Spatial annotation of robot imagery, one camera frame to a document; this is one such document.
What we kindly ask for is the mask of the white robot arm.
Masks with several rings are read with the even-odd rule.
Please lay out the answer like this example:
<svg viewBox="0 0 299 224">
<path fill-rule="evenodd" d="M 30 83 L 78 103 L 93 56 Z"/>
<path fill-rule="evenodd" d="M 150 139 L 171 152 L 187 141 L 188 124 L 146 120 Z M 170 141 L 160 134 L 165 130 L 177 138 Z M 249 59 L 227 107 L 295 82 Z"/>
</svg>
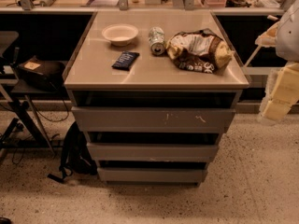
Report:
<svg viewBox="0 0 299 224">
<path fill-rule="evenodd" d="M 283 120 L 299 101 L 299 0 L 295 0 L 281 19 L 258 36 L 256 45 L 274 47 L 276 55 L 287 61 L 268 75 L 265 97 L 259 108 L 259 121 L 274 125 Z"/>
</svg>

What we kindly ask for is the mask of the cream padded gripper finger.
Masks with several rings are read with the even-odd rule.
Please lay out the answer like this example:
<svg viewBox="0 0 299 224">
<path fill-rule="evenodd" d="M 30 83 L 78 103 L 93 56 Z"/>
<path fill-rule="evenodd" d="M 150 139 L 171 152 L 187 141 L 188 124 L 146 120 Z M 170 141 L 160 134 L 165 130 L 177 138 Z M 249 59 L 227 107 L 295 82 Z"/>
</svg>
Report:
<svg viewBox="0 0 299 224">
<path fill-rule="evenodd" d="M 261 103 L 261 121 L 279 122 L 299 101 L 299 63 L 286 63 L 268 75 Z"/>
<path fill-rule="evenodd" d="M 265 48 L 274 47 L 276 45 L 277 29 L 278 23 L 276 22 L 256 38 L 255 44 Z"/>
</svg>

